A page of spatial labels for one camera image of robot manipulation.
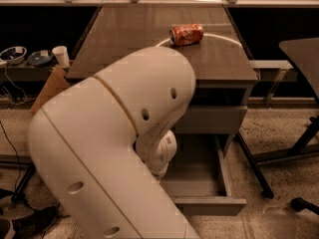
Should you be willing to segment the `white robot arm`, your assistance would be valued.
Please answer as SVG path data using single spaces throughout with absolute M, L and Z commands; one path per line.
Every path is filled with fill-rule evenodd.
M 89 239 L 199 239 L 158 177 L 195 75 L 165 47 L 123 57 L 42 105 L 29 131 L 36 169 Z

